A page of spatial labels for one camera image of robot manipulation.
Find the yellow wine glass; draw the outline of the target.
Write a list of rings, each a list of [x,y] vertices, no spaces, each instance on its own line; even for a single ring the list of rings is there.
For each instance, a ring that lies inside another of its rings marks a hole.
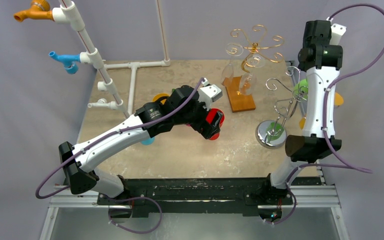
[[[166,99],[169,97],[170,95],[167,94],[167,93],[159,93],[157,95],[155,95],[152,99],[153,102],[161,102],[162,104],[165,103]]]

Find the blue wine glass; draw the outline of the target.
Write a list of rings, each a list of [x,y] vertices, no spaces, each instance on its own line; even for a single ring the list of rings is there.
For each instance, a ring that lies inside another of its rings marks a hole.
[[[155,141],[154,137],[148,138],[146,140],[141,141],[141,144],[144,146],[149,146]]]

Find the red wine glass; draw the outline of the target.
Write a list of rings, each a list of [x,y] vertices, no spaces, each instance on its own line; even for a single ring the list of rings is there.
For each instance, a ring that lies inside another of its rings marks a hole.
[[[211,108],[205,117],[199,117],[187,126],[200,133],[206,140],[216,140],[220,136],[221,127],[225,120],[224,113],[218,108]]]

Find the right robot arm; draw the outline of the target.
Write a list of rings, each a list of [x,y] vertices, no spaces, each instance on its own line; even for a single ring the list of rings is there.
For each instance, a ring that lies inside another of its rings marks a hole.
[[[343,48],[331,43],[329,20],[312,20],[305,24],[302,48],[298,53],[298,69],[306,73],[308,84],[306,119],[301,135],[289,135],[285,142],[286,159],[269,175],[270,184],[260,196],[268,204],[280,198],[301,169],[313,165],[337,151],[342,141],[335,137],[333,123],[336,88],[340,75]]]

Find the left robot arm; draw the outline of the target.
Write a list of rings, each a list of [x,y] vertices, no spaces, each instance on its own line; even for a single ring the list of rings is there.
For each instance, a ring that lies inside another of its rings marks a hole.
[[[110,197],[118,205],[126,203],[129,191],[121,176],[98,170],[98,165],[139,142],[167,133],[174,126],[186,125],[206,140],[218,138],[224,114],[211,105],[221,98],[222,90],[215,84],[198,89],[183,85],[171,95],[155,97],[125,121],[88,141],[59,145],[63,171],[73,195],[96,191]]]

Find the wooden rack base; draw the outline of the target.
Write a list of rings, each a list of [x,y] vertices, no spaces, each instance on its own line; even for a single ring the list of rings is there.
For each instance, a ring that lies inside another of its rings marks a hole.
[[[233,113],[254,111],[256,109],[256,105],[253,96],[239,93],[240,80],[240,76],[233,77],[231,84],[226,87],[231,111]]]

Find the clear wine glass right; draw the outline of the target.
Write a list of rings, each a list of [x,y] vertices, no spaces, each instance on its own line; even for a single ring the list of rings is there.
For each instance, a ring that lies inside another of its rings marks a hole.
[[[252,94],[253,89],[257,82],[257,75],[255,71],[262,68],[266,60],[259,53],[250,53],[241,64],[242,70],[245,72],[240,79],[238,94],[249,96]]]

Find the clear wine glass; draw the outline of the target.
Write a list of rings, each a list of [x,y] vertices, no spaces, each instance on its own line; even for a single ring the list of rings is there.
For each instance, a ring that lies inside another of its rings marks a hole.
[[[234,57],[241,56],[243,54],[244,48],[239,43],[231,42],[226,45],[225,51],[229,55],[230,59],[221,73],[221,83],[224,87],[227,88],[231,85],[234,77],[233,59]]]
[[[262,68],[266,60],[259,53],[250,53],[241,64],[242,70],[245,72],[240,79],[238,94],[249,96],[252,94],[253,89],[257,82],[257,75],[255,71]]]

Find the green wine glass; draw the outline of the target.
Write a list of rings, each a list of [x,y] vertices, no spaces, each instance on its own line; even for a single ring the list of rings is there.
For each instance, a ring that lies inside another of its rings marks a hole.
[[[292,95],[297,101],[304,101],[306,102],[308,100],[308,80],[306,78],[301,79],[293,88]]]

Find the orange wine glass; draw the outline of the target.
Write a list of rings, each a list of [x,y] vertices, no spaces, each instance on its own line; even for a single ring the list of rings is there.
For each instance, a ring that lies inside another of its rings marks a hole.
[[[343,104],[344,104],[344,98],[339,93],[335,93],[334,108],[337,109],[338,107],[340,107]],[[299,121],[299,127],[300,127],[301,130],[304,129],[305,122],[306,122],[306,115],[304,115],[301,118],[301,120]]]

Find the clear wine glass left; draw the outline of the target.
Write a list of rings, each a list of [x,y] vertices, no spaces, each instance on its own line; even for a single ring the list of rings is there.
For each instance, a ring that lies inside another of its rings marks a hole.
[[[243,54],[244,48],[239,43],[231,42],[226,45],[225,51],[229,55],[230,59],[221,73],[221,83],[224,87],[227,88],[231,85],[234,77],[233,59],[234,57],[241,56]]]

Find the blue faucet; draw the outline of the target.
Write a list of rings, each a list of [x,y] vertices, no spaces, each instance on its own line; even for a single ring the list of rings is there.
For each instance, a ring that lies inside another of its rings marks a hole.
[[[53,60],[61,63],[63,65],[64,70],[70,74],[75,74],[79,68],[77,66],[77,62],[80,62],[80,54],[76,55],[70,55],[70,54],[62,54],[59,55],[55,51],[51,51],[48,54],[49,57],[51,57]]]

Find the orange faucet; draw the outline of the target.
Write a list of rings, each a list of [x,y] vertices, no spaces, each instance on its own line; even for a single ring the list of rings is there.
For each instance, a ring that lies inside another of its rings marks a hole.
[[[28,9],[14,13],[13,18],[18,22],[26,19],[54,21],[51,6],[46,0],[32,0]]]

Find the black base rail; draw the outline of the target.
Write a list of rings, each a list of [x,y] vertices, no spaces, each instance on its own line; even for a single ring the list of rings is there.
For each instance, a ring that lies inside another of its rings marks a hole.
[[[267,177],[130,178],[125,191],[110,198],[98,194],[97,204],[129,210],[134,218],[150,213],[241,214],[244,217],[281,217],[283,205],[293,205],[287,190],[271,187]]]

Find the white PVC pipe frame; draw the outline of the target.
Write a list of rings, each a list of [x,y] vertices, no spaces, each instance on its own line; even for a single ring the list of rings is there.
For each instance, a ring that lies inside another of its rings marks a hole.
[[[166,40],[162,2],[157,0],[155,2],[155,6],[163,48],[163,60],[146,62],[134,61],[116,64],[105,63],[99,50],[93,44],[93,41],[91,40],[86,30],[84,20],[76,4],[72,0],[61,0],[59,2],[59,7],[52,9],[54,21],[58,24],[69,24],[70,27],[77,33],[81,43],[85,48],[84,52],[78,53],[80,54],[80,62],[77,63],[92,65],[93,68],[97,70],[97,73],[102,77],[102,81],[97,84],[98,90],[108,92],[113,97],[113,101],[110,102],[100,100],[97,103],[89,103],[87,105],[89,108],[108,108],[112,110],[118,110],[121,111],[126,118],[129,117],[133,113],[136,76],[138,69],[151,67],[168,67],[171,64],[168,53],[168,44]],[[127,103],[124,103],[124,101],[121,99],[115,82],[108,73],[108,70],[115,69],[130,69],[130,82]]]

